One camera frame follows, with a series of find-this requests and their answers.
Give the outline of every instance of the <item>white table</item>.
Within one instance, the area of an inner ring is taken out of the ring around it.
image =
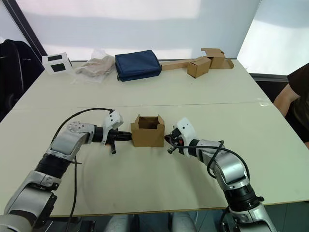
[[[58,126],[85,107],[118,110],[130,131],[138,114],[160,114],[165,133],[186,116],[200,139],[225,140],[251,172],[251,184],[265,203],[309,199],[309,152],[238,61],[232,70],[210,70],[194,79],[185,70],[117,82],[116,73],[100,85],[71,84],[67,74],[45,72],[0,123],[0,212],[48,148]],[[106,112],[76,120],[101,125]],[[187,210],[226,206],[223,192],[204,164],[164,148],[135,148],[116,142],[117,153],[99,144],[78,153],[75,215]],[[73,200],[73,167],[65,173],[53,216],[67,216]]]
[[[247,162],[251,184],[266,204],[309,199],[309,152],[272,104],[209,104],[117,107],[130,131],[137,114],[160,114],[166,133],[186,116],[200,139],[225,140]],[[59,124],[80,108],[13,110],[0,123],[0,211],[46,151]],[[76,119],[100,125],[106,112]],[[84,145],[77,155],[78,198],[75,215],[225,207],[224,194],[204,164],[164,148],[135,148],[116,142],[117,153],[99,144]],[[67,216],[73,199],[73,165],[56,192],[53,216]]]
[[[186,69],[162,71],[157,77],[117,81],[116,71],[103,83],[72,84],[68,74],[43,72],[14,107],[50,109],[66,107],[119,107],[270,102],[242,65],[231,70],[209,70],[194,79]]]

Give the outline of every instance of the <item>black cable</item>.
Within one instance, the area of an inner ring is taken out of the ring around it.
[[[70,216],[69,216],[69,219],[68,219],[68,222],[67,222],[65,232],[69,231],[71,219],[72,219],[73,212],[74,212],[75,205],[76,205],[76,198],[77,198],[77,159],[76,159],[76,156],[75,156],[74,157],[74,200],[73,200],[73,205],[72,205],[71,213],[70,213]]]
[[[207,172],[208,174],[212,177],[212,178],[216,178],[213,174],[211,174],[211,164],[214,162],[214,159],[216,158],[216,156],[219,154],[219,151],[221,150],[221,147],[224,144],[224,141],[221,140],[219,141],[220,145],[218,146],[218,149],[216,150],[216,152],[213,154],[212,158],[210,159],[208,165],[207,165]]]
[[[178,146],[178,145],[173,145],[172,142],[170,143],[173,147],[175,148],[180,148],[180,149],[189,149],[189,148],[208,148],[208,149],[218,149],[219,147],[218,146]],[[250,172],[249,172],[249,168],[248,168],[248,165],[246,164],[246,162],[244,161],[244,159],[239,155],[237,154],[236,152],[232,151],[232,150],[229,150],[229,149],[226,149],[224,147],[221,147],[220,149],[218,150],[221,150],[221,151],[227,151],[229,153],[232,153],[234,156],[236,156],[238,159],[240,159],[240,161],[243,163],[243,165],[245,166],[245,169],[246,169],[246,173],[247,173],[247,176],[250,180]]]
[[[107,111],[109,111],[110,113],[112,113],[112,112],[114,111],[113,109],[107,109],[107,108],[90,108],[90,109],[86,109],[86,110],[82,110],[82,111],[80,111],[80,112],[77,112],[77,113],[73,114],[71,117],[67,118],[67,119],[60,125],[60,127],[57,129],[57,131],[56,131],[56,133],[55,133],[55,135],[54,135],[54,137],[53,137],[53,139],[52,139],[52,142],[55,140],[55,138],[56,138],[57,135],[59,134],[61,128],[62,128],[70,119],[72,119],[72,118],[74,118],[75,116],[78,116],[78,115],[80,115],[80,114],[82,114],[82,113],[84,113],[84,112],[91,111],[91,110],[107,110]]]
[[[223,223],[223,219],[224,219],[224,217],[225,217],[225,215],[226,215],[226,213],[229,211],[229,206],[227,207],[227,208],[225,208],[224,209],[224,211],[223,211],[223,213],[222,213],[222,215],[221,215],[221,217],[220,217],[220,222],[219,222],[219,231],[220,232],[223,232],[223,225],[222,225],[222,223]]]
[[[75,114],[73,114],[72,116],[68,117],[60,126],[59,128],[57,129],[51,143],[55,140],[55,138],[57,137],[57,135],[59,134],[61,128],[72,118],[74,118],[75,116],[78,116],[84,112],[87,112],[87,111],[91,111],[91,110],[106,110],[106,111],[109,111],[110,113],[112,113],[114,110],[113,109],[107,109],[107,108],[90,108],[90,109],[86,109],[86,110],[82,110],[82,111],[79,111]],[[70,216],[69,216],[69,219],[68,219],[68,222],[67,222],[67,225],[66,225],[66,230],[65,232],[68,232],[69,231],[69,227],[70,227],[70,222],[71,222],[71,219],[72,219],[72,216],[73,216],[73,213],[74,213],[74,209],[75,209],[75,205],[76,205],[76,198],[77,198],[77,159],[76,159],[76,156],[74,157],[74,200],[73,200],[73,205],[72,205],[72,209],[71,209],[71,213],[70,213]]]

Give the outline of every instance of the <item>person's arm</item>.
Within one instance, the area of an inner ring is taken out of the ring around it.
[[[280,92],[274,101],[274,105],[278,108],[281,114],[285,117],[288,113],[289,107],[293,101],[295,101],[300,96],[295,93],[290,84],[287,84],[286,87]]]

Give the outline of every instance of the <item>white box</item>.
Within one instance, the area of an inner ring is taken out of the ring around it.
[[[42,64],[49,74],[64,73],[73,69],[67,53],[42,57]]]

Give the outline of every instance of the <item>navy blue bag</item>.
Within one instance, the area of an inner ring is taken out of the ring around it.
[[[131,81],[158,76],[162,67],[152,50],[115,56],[118,79]]]

